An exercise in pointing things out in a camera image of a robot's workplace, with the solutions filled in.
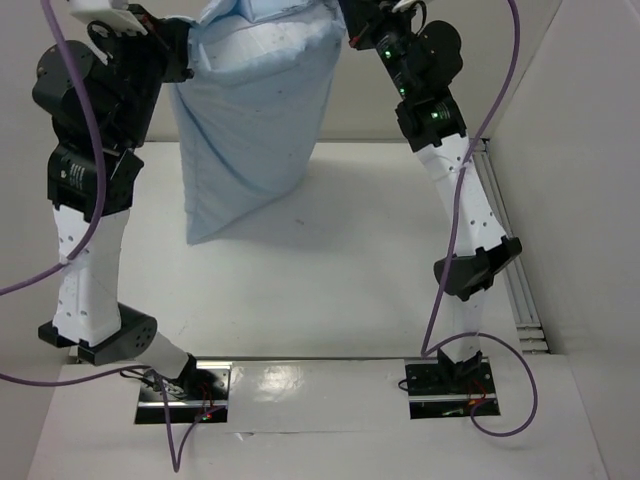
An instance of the blue cloth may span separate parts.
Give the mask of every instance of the blue cloth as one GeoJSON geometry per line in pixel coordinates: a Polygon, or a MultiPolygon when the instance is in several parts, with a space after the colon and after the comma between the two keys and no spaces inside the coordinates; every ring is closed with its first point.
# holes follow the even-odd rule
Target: blue cloth
{"type": "Polygon", "coordinates": [[[337,0],[213,0],[193,22],[195,77],[171,86],[190,244],[300,182],[344,31],[337,0]]]}

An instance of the wall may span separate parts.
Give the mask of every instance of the wall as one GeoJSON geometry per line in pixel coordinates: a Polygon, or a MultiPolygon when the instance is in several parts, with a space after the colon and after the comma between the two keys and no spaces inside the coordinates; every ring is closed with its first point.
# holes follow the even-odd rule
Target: wall
{"type": "MultiPolygon", "coordinates": [[[[4,0],[0,15],[0,285],[23,280],[57,260],[46,198],[47,159],[55,147],[50,120],[31,101],[35,65],[51,43],[39,2],[4,0]]],[[[37,339],[55,312],[55,281],[0,298],[0,371],[54,380],[61,352],[37,339]]],[[[2,478],[25,478],[52,392],[0,383],[2,478]]]]}
{"type": "MultiPolygon", "coordinates": [[[[54,0],[65,12],[61,0],[54,0]]],[[[198,17],[208,0],[139,0],[157,16],[171,14],[198,17]]],[[[560,0],[518,0],[522,15],[522,61],[518,79],[538,47],[560,0]]],[[[467,124],[475,131],[502,85],[511,56],[513,28],[506,0],[438,0],[429,5],[429,18],[452,23],[462,35],[465,68],[455,79],[453,93],[467,124]]],[[[63,27],[72,37],[85,39],[84,26],[62,15],[63,27]]],[[[48,32],[33,32],[40,41],[48,32]]],[[[356,52],[346,45],[322,135],[325,139],[402,139],[394,110],[399,97],[384,68],[372,52],[356,52]]],[[[166,95],[158,104],[150,130],[154,140],[178,139],[177,127],[166,95]]]]}
{"type": "Polygon", "coordinates": [[[639,12],[564,0],[491,144],[541,318],[612,480],[640,478],[639,12]]]}

